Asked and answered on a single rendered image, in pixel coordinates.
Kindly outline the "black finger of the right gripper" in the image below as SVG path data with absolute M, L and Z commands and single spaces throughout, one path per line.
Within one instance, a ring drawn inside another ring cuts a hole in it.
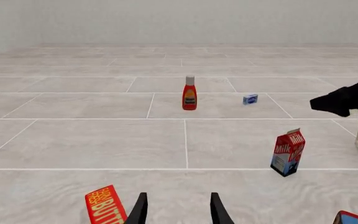
M 310 100 L 312 110 L 326 111 L 340 117 L 349 117 L 354 108 L 355 97 L 353 87 L 341 87 L 336 91 Z

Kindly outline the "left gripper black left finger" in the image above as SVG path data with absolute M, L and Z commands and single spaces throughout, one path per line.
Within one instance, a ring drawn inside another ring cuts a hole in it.
M 125 224 L 145 224 L 147 219 L 148 200 L 147 193 L 141 192 L 138 199 L 127 217 Z

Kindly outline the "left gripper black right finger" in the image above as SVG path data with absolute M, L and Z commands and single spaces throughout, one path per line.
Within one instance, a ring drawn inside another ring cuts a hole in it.
M 234 224 L 217 192 L 211 193 L 210 210 L 213 224 Z

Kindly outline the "red blue milk carton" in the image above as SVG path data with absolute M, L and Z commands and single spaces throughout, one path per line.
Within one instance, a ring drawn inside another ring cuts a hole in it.
M 278 136 L 270 167 L 282 175 L 282 177 L 296 173 L 305 143 L 306 141 L 300 128 Z

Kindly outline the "red butter box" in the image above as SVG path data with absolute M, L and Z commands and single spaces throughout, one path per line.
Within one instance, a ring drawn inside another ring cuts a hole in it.
M 85 195 L 91 224 L 124 224 L 127 214 L 113 185 Z

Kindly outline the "red blue printed box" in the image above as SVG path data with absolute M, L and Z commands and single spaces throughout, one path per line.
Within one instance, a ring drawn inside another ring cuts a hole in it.
M 358 215 L 345 210 L 340 210 L 337 213 L 333 224 L 358 224 Z

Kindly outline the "red ketchup bottle grey cap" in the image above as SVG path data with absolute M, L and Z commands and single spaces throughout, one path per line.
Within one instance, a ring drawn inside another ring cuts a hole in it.
M 195 110 L 197 108 L 197 93 L 195 87 L 195 77 L 186 76 L 185 86 L 182 95 L 183 110 Z

